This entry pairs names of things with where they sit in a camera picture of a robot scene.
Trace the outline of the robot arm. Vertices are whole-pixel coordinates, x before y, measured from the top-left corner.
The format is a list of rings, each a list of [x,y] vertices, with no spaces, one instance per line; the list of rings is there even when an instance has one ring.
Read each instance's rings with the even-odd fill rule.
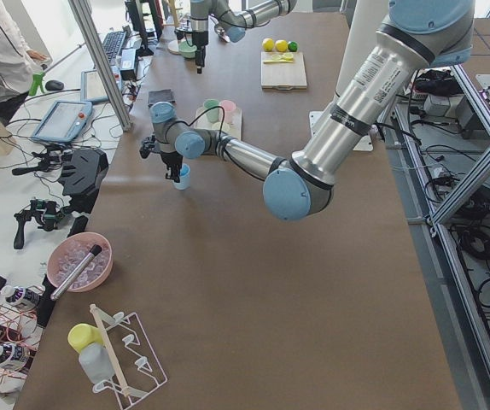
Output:
[[[234,12],[227,1],[190,1],[192,44],[196,47],[196,71],[201,74],[205,67],[206,47],[209,42],[209,18],[213,17],[232,43],[239,42],[248,29],[262,26],[271,19],[289,14],[296,5],[293,0],[270,0],[251,9]]]
[[[174,183],[181,179],[184,160],[215,155],[262,181],[264,203],[277,218],[299,220],[318,213],[330,203],[337,168],[411,75],[470,58],[474,12],[471,1],[390,2],[375,47],[325,108],[305,148],[287,159],[225,132],[189,126],[169,102],[150,107],[153,133],[140,154],[159,154]]]

